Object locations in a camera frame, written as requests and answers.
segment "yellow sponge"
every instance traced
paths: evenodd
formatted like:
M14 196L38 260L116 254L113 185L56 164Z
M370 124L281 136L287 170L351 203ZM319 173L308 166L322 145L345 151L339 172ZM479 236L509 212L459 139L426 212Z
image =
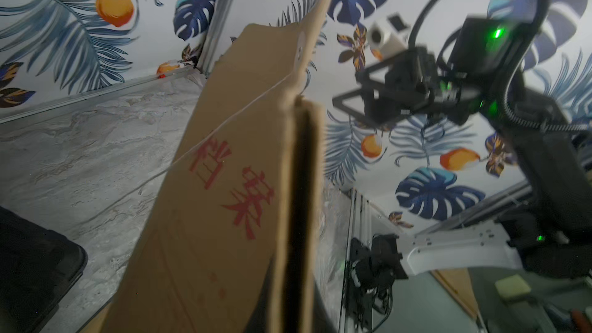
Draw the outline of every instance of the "yellow sponge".
M495 288L502 300L522 296L522 294L530 293L532 290L526 280L522 279L518 274L499 279L495 283Z

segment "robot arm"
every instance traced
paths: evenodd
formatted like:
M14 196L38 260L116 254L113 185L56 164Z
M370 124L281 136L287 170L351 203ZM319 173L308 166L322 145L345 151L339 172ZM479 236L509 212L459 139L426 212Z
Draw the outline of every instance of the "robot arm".
M333 105L375 128L392 127L415 114L426 127L442 119L464 124L480 113L515 152L533 188L534 203L496 221L422 235L380 235L371 249L351 241L346 310L366 329L368 310L388 311L397 278L428 270L489 265L575 278L592 269L592 187L576 156L588 125L570 125L557 103L524 86L522 60L549 8L537 0L532 23L492 18L465 20L453 35L447 63L415 45L418 30L438 0L431 0L410 33L409 48L356 73L360 88ZM380 42L381 33L370 32ZM371 75L387 69L384 83ZM361 97L364 111L345 102Z

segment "cardboard box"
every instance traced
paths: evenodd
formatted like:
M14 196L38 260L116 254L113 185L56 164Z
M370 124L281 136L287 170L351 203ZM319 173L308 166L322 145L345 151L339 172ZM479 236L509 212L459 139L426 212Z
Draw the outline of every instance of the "cardboard box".
M268 92L168 172L103 333L243 332L260 298L266 331L310 331L324 116L298 94L329 2L216 63L175 160Z

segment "black object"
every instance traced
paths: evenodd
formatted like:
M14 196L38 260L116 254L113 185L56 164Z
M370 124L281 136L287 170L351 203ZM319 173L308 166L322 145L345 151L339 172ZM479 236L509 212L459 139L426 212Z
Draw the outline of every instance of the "black object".
M436 2L430 0L420 13L409 48L357 72L361 88L336 96L333 106L374 128L392 128L416 114L427 115L425 128L444 118L462 125L480 113L516 155L533 188L533 203L499 219L524 269L552 278L587 275L592 269L592 188L574 147L591 136L590 127L568 124L557 102L524 86L519 70L549 0L536 0L531 23L466 18L445 42L445 48L455 42L448 62L443 50L436 60L425 47L416 46L419 28ZM384 83L371 78L385 68ZM363 112L345 104L357 97L364 102ZM372 309L384 311L375 299L387 306L386 288L406 276L399 275L396 238L377 237L372 251L352 240L351 250L346 313L370 330Z
M403 20L401 19L401 16L399 16L398 13L396 13L396 14L394 14L392 16L389 16L388 17L388 21L391 23L391 25L393 27L395 27L395 30L397 30L397 32L401 32L401 31L409 28L409 26L407 26L403 22Z
M87 260L65 236L0 207L0 331L41 330Z
M393 283L407 279L400 263L402 255L397 251L397 238L395 234L375 236L372 250L358 239L351 239L344 307L358 329L374 332L386 321L393 308ZM374 329L372 309L385 315Z

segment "wooden board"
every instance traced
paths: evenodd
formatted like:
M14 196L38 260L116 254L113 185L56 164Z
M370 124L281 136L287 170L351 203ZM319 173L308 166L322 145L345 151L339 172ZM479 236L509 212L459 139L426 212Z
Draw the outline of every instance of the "wooden board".
M434 270L432 275L471 319L476 321L479 306L473 293L469 271L467 269Z

